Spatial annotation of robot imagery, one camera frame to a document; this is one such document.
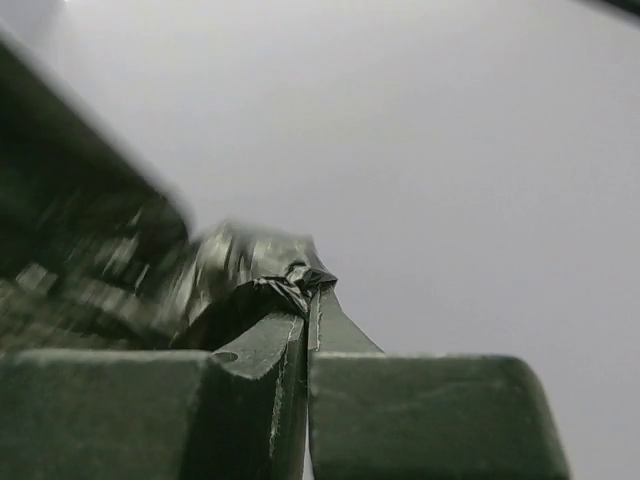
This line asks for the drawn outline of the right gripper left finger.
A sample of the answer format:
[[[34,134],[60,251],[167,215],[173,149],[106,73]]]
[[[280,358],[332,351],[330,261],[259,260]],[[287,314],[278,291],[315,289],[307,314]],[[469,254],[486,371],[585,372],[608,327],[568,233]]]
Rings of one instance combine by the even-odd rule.
[[[215,352],[31,350],[1,361],[5,479],[298,479],[306,325]]]

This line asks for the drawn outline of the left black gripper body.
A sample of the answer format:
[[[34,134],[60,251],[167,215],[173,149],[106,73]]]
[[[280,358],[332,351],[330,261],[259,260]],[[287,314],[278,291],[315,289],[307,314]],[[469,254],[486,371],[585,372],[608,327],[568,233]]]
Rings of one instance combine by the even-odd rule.
[[[166,348],[189,242],[156,189],[1,37],[1,346]]]

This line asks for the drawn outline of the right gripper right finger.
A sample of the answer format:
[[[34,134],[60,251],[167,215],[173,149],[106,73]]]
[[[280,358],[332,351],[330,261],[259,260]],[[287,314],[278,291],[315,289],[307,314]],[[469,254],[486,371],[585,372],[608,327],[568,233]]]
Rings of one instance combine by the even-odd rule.
[[[566,479],[543,386],[504,355],[391,354],[325,288],[309,318],[318,479]]]

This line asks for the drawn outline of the black trash bag roll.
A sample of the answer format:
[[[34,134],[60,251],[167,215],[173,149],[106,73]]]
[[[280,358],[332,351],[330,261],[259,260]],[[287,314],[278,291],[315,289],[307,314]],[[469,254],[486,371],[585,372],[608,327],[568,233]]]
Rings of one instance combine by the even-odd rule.
[[[307,319],[337,282],[308,236],[224,221],[190,246],[172,280],[173,348],[215,350],[272,313]]]

